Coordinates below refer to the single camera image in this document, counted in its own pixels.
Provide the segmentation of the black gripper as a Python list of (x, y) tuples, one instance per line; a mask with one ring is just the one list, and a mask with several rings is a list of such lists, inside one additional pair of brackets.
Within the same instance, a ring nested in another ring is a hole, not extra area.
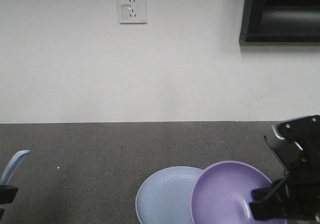
[(257, 221), (319, 219), (320, 117), (285, 120), (271, 126), (264, 140), (284, 166), (284, 178), (251, 191), (249, 207)]

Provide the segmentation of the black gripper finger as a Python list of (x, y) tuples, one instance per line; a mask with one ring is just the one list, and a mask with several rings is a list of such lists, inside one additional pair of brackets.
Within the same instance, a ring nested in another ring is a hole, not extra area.
[(18, 192), (18, 188), (12, 185), (0, 186), (0, 217), (2, 218), (5, 213), (4, 205), (11, 204)]

